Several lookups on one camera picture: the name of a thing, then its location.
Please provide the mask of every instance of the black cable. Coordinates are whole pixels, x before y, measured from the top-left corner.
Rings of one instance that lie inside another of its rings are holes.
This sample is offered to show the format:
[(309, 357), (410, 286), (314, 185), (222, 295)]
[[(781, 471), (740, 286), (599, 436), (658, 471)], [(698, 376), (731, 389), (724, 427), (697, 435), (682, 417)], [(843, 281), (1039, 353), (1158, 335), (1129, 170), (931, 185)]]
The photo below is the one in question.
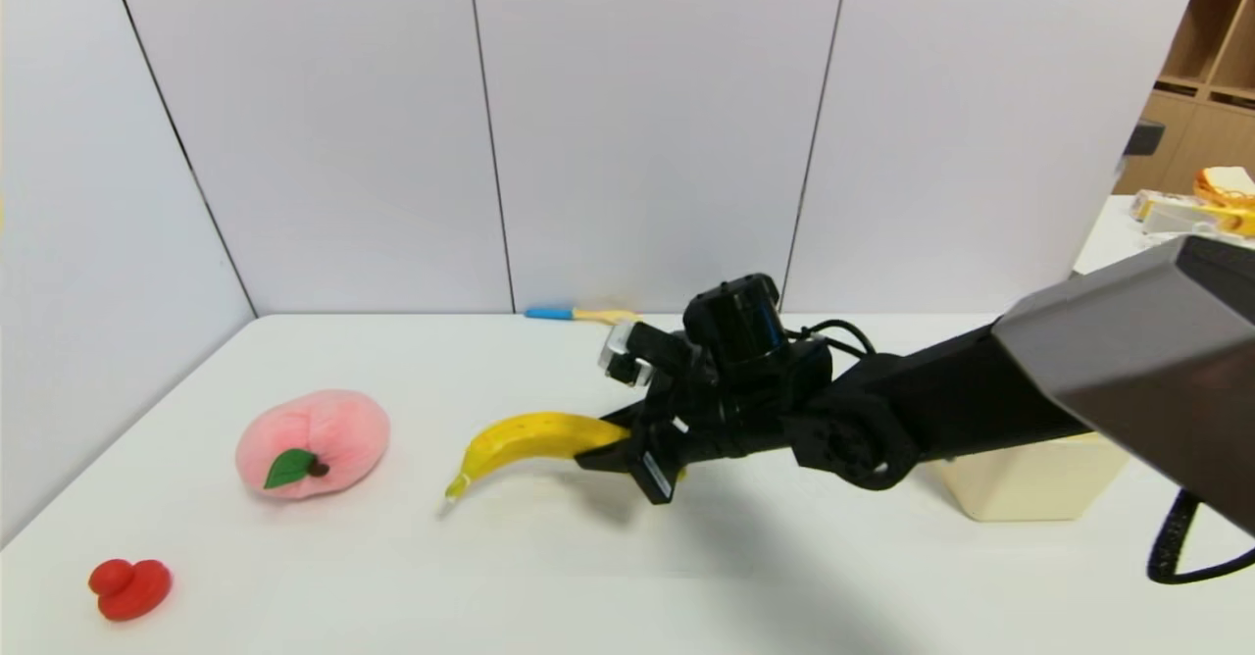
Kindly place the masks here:
[[(851, 336), (858, 339), (858, 343), (862, 345), (862, 351), (857, 350), (853, 346), (850, 346), (847, 343), (837, 341), (837, 339), (823, 336), (823, 334), (820, 334), (821, 330), (833, 329), (833, 328), (847, 330), (847, 333), (850, 333)], [(820, 339), (823, 339), (823, 343), (826, 343), (828, 346), (835, 348), (837, 351), (842, 351), (843, 354), (850, 354), (851, 356), (856, 356), (856, 359), (862, 359), (862, 356), (875, 354), (876, 351), (876, 348), (872, 346), (871, 340), (867, 339), (867, 335), (862, 333), (860, 328), (856, 328), (856, 325), (852, 325), (845, 320), (827, 320), (817, 325), (813, 325), (813, 328), (802, 328), (801, 330), (786, 330), (784, 336), (789, 339), (809, 339), (811, 336), (818, 336)]]
[(1160, 528), (1155, 546), (1151, 547), (1151, 560), (1146, 565), (1146, 576), (1157, 583), (1191, 583), (1225, 575), (1231, 575), (1237, 570), (1244, 570), (1255, 565), (1255, 550), (1235, 557), (1221, 565), (1195, 570), (1192, 572), (1178, 573), (1177, 562), (1181, 560), (1181, 550), (1185, 547), (1185, 536), (1190, 531), (1194, 516), (1202, 503), (1196, 494), (1187, 489), (1181, 489), (1172, 509), (1163, 518), (1163, 527)]

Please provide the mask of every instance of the plush peach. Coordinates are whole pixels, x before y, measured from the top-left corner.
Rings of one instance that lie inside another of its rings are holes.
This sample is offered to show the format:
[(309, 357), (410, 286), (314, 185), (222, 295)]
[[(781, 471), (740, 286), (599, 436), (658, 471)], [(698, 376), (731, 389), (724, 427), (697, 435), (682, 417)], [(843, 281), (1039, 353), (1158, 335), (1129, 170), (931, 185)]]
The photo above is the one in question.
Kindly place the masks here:
[(265, 410), (240, 438), (236, 468), (250, 488), (305, 498), (349, 488), (388, 447), (389, 422), (353, 390), (320, 390)]

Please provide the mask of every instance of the banana stem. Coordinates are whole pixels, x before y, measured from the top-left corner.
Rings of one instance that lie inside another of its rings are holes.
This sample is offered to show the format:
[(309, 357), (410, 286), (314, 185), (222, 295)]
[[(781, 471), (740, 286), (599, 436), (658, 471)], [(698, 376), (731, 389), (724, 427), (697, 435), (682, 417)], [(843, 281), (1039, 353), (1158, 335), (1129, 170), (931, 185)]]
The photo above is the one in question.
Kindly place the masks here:
[(458, 474), (456, 479), (444, 489), (444, 499), (449, 503), (457, 503), (458, 498), (466, 493), (467, 488), (471, 486), (471, 477), (466, 474)]

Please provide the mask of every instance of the bread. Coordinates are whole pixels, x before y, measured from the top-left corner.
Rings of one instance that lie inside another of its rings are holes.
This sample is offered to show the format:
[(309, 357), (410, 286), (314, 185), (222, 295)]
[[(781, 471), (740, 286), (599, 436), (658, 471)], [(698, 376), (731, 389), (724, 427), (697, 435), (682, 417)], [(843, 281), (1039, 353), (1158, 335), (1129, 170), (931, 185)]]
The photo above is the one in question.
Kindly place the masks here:
[(1194, 193), (1221, 207), (1255, 208), (1255, 182), (1246, 168), (1205, 168), (1194, 178)]

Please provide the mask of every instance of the yellow banana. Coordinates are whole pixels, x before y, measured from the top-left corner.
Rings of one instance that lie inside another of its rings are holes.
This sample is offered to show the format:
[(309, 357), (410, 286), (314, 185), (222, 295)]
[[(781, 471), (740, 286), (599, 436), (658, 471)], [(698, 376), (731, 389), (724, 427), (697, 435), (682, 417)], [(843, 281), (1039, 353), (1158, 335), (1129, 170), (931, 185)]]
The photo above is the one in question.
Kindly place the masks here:
[(471, 440), (462, 459), (462, 469), (444, 489), (444, 498), (449, 503), (456, 502), (471, 482), (517, 459), (574, 459), (584, 450), (614, 444), (626, 437), (626, 428), (612, 425), (605, 419), (566, 413), (531, 413), (502, 419)]

